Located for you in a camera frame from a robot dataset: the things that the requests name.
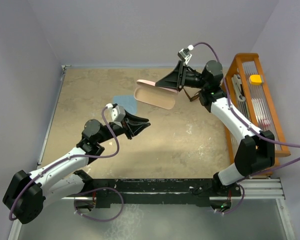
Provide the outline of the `pink glasses case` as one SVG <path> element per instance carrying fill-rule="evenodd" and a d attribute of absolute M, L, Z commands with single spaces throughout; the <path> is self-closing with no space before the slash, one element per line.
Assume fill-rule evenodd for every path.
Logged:
<path fill-rule="evenodd" d="M 137 101 L 165 110 L 171 110 L 175 106 L 179 93 L 177 90 L 157 87 L 155 82 L 145 79 L 138 79 L 136 84 L 134 98 Z"/>

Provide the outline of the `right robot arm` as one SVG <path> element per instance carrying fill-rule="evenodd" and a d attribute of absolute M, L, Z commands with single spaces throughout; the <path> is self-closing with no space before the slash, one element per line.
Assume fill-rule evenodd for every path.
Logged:
<path fill-rule="evenodd" d="M 199 101 L 227 127 L 238 143 L 234 162 L 213 175 L 212 190 L 225 195 L 230 186 L 245 177 L 272 167 L 275 163 L 274 134 L 251 123 L 231 102 L 221 88 L 223 68 L 216 60 L 208 61 L 197 72 L 179 61 L 175 69 L 157 81 L 156 87 L 181 91 L 184 87 L 199 89 Z"/>

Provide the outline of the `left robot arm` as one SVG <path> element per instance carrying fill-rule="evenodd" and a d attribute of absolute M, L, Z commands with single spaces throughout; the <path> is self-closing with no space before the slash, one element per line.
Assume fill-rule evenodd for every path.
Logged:
<path fill-rule="evenodd" d="M 80 141 L 64 156 L 29 173 L 20 170 L 13 175 L 2 199 L 9 209 L 10 221 L 19 220 L 27 224 L 44 207 L 63 197 L 78 193 L 81 196 L 91 194 L 92 182 L 74 172 L 95 160 L 116 156 L 120 150 L 119 136 L 124 135 L 131 140 L 151 125 L 147 118 L 132 115 L 122 106 L 106 106 L 102 112 L 106 110 L 110 111 L 112 121 L 101 123 L 96 119 L 88 120 Z M 103 155 L 105 149 L 101 144 L 111 139 L 116 142 L 116 150 Z"/>

